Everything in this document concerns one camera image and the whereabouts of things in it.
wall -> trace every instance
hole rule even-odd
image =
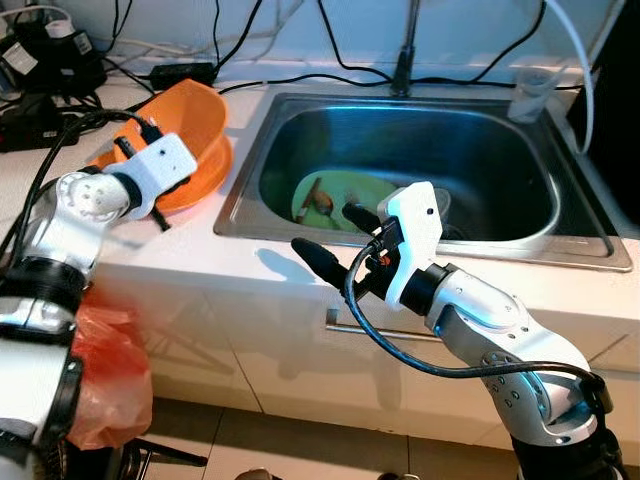
[[[276,8],[297,0],[265,0],[253,32],[272,28]],[[94,36],[109,37],[113,21],[111,0],[59,0],[78,26]],[[120,0],[121,10],[126,0]],[[247,21],[253,0],[220,0],[219,35],[237,35]],[[345,60],[394,62],[402,44],[408,0],[324,0]],[[593,49],[615,0],[562,0],[589,49]],[[527,31],[538,0],[422,0],[417,30],[416,64],[459,66],[486,64]],[[123,38],[200,46],[211,41],[215,0],[134,0]],[[259,54],[269,39],[251,40],[238,55]],[[233,46],[225,43],[223,52]],[[114,53],[137,53],[138,47],[118,47]],[[505,60],[510,63],[556,64],[573,58],[573,47],[554,13],[547,10],[540,32]],[[264,56],[271,60],[329,61],[333,56],[314,0],[301,7]]]

cabinet handle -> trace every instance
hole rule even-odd
[[[359,335],[366,335],[362,327],[359,325],[347,325],[346,323],[338,323],[338,310],[337,308],[328,308],[327,317],[325,320],[325,329],[331,332],[342,333],[356,333]],[[438,337],[432,333],[411,333],[402,332],[400,330],[389,330],[387,328],[379,328],[378,332],[383,337],[393,338],[396,340],[418,340],[421,342],[442,342]]]

floor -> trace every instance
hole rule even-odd
[[[143,438],[206,456],[192,467],[154,456],[146,480],[234,480],[264,467],[283,480],[514,480],[511,452],[156,399]],[[633,472],[632,479],[640,476]]]

robotic arm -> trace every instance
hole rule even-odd
[[[82,363],[70,356],[75,321],[107,232],[143,218],[196,170],[176,134],[159,136],[101,173],[45,186],[19,258],[0,275],[0,478],[32,479],[35,452],[69,431]]]
[[[512,437],[521,479],[627,478],[617,440],[605,426],[612,406],[604,381],[580,351],[537,323],[515,295],[434,263],[442,226],[429,182],[384,200],[382,223],[353,205],[343,214],[375,235],[349,270],[305,239],[294,239],[294,250],[340,290],[362,328],[398,360],[433,375],[482,379]],[[357,283],[365,261],[370,272]],[[424,316],[425,326],[470,367],[439,367],[398,350],[360,310],[357,299],[367,291],[392,309],[404,305]]]

orange bowl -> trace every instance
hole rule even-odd
[[[189,183],[158,199],[163,213],[190,207],[215,191],[231,170],[233,151],[224,135],[227,107],[220,95],[201,83],[184,80],[158,95],[138,113],[160,127],[163,133],[177,133],[198,162],[198,170]],[[138,133],[138,125],[130,120],[115,135],[126,137],[139,151],[146,143]],[[113,162],[124,162],[119,148],[92,162],[104,168]]]

